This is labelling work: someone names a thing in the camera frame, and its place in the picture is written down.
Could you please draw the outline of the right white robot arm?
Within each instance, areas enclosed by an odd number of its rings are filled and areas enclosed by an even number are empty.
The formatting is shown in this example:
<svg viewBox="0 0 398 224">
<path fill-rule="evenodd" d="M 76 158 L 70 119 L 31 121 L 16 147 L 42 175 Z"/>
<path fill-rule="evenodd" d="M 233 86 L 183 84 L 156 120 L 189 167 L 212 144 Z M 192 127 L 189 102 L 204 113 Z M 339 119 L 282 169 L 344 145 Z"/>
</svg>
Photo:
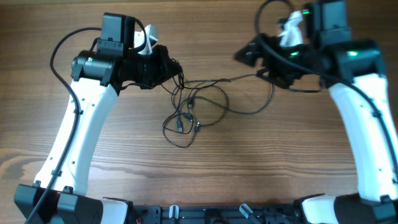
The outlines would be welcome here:
<svg viewBox="0 0 398 224">
<path fill-rule="evenodd" d="M 254 23 L 255 38 L 235 53 L 271 85 L 290 90 L 294 81 L 317 75 L 343 120 L 358 178 L 355 194 L 310 195 L 265 207 L 263 223 L 396 223 L 397 133 L 378 44 L 354 40 L 344 1 L 315 1 L 279 21 L 269 36 Z"/>
</svg>

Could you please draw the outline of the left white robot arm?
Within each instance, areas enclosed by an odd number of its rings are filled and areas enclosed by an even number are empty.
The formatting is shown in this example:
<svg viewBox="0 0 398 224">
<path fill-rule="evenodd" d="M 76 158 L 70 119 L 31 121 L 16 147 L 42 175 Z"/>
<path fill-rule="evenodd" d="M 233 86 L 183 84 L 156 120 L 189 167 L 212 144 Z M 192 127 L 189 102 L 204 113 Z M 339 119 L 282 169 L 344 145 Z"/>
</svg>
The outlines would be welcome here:
<svg viewBox="0 0 398 224">
<path fill-rule="evenodd" d="M 137 223 L 128 200 L 87 197 L 93 153 L 103 124 L 128 86 L 151 90 L 182 67 L 158 43 L 157 29 L 130 16 L 105 13 L 101 35 L 72 62 L 67 110 L 50 154 L 14 202 L 27 223 Z"/>
</svg>

